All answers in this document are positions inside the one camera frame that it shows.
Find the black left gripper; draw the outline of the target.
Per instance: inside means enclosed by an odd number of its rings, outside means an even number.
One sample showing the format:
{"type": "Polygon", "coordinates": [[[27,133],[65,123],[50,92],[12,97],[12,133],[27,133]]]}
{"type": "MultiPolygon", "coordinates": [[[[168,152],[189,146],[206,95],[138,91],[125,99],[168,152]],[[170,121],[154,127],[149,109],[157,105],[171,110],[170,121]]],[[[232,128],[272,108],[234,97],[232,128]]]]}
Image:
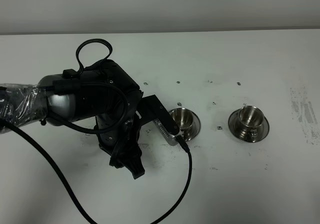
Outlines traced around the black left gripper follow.
{"type": "MultiPolygon", "coordinates": [[[[145,174],[142,164],[142,151],[138,145],[140,135],[139,117],[136,114],[138,101],[129,101],[127,113],[117,127],[109,132],[98,134],[99,147],[110,155],[109,165],[127,168],[136,180],[145,174]]],[[[95,117],[96,130],[110,127],[120,120],[124,110],[122,101],[109,104],[103,114],[95,117]]]]}

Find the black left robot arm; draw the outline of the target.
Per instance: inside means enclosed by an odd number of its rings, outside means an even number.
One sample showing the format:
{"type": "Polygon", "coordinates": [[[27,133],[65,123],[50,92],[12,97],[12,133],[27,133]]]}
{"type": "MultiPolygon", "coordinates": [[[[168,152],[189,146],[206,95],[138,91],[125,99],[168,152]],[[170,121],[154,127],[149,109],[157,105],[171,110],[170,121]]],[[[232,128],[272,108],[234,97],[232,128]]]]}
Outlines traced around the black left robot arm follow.
{"type": "Polygon", "coordinates": [[[96,135],[109,164],[144,173],[136,113],[143,98],[139,85],[114,61],[100,60],[79,71],[43,77],[38,84],[0,86],[0,131],[37,121],[96,135]]]}

